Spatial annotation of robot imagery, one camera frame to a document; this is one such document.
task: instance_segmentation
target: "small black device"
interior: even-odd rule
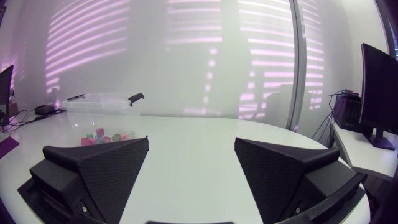
[[[0,125],[9,124],[9,100],[11,77],[14,66],[6,68],[0,73]]]
[[[398,134],[398,61],[390,55],[362,44],[363,86],[360,123],[376,128],[376,135],[364,134],[382,149],[395,147],[383,137],[383,131]]]
[[[339,223],[364,195],[362,175],[338,161],[339,149],[236,138],[235,152],[264,223]]]
[[[372,127],[359,123],[361,105],[361,97],[345,91],[336,97],[333,119],[335,119],[341,129],[363,134],[371,134],[373,131]]]
[[[45,223],[119,223],[149,150],[148,138],[58,148],[45,146],[44,160],[18,192]]]
[[[53,114],[55,112],[55,108],[52,105],[42,105],[35,108],[35,114],[41,116],[47,116]]]

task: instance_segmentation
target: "white tabletop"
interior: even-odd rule
[[[286,129],[223,118],[140,117],[137,137],[149,136],[149,152],[121,223],[262,223],[234,151],[235,137],[323,149]],[[0,160],[0,197],[16,223],[40,223],[18,194],[29,169],[44,157],[44,145],[76,146],[66,114],[21,127],[20,145]],[[344,223],[369,223],[364,196]]]
[[[391,181],[398,165],[398,150],[375,148],[361,133],[341,129],[333,125],[335,136],[341,144],[347,163],[353,170]],[[398,148],[394,135],[384,132],[384,136]]]

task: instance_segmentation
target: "black monitor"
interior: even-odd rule
[[[14,66],[6,68],[0,73],[0,125],[9,124],[9,99],[10,99],[10,86],[11,76]]]
[[[148,138],[58,148],[45,146],[44,160],[18,192],[44,223],[119,223],[141,165]]]
[[[376,128],[376,135],[364,134],[374,146],[394,150],[383,131],[398,134],[398,61],[362,44],[363,87],[361,124]]]

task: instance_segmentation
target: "colorful block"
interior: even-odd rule
[[[80,143],[82,146],[92,146],[97,144],[97,141],[94,138],[82,138]]]
[[[120,141],[125,141],[125,140],[127,140],[127,135],[128,135],[128,133],[120,134]]]
[[[96,135],[95,136],[95,140],[97,141],[97,143],[99,142],[99,141],[101,141],[102,140],[102,136],[98,136],[98,135]]]
[[[114,136],[112,136],[112,142],[117,142],[120,141],[120,134],[115,134]]]
[[[95,129],[95,133],[97,133],[98,136],[104,136],[105,132],[103,128],[97,128]]]
[[[80,144],[81,144],[81,146],[89,146],[90,142],[89,142],[88,138],[82,138],[80,140]]]
[[[90,145],[97,144],[97,140],[95,140],[95,138],[88,138],[88,141],[90,142]]]
[[[112,138],[109,136],[104,136],[104,137],[102,137],[102,141],[109,143],[109,142],[112,142]]]

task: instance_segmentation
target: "clear plastic container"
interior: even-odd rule
[[[143,100],[132,93],[89,93],[62,102],[67,110],[76,145],[82,145],[83,138],[94,138],[96,144],[116,141],[117,135],[125,139],[140,138],[139,117]]]

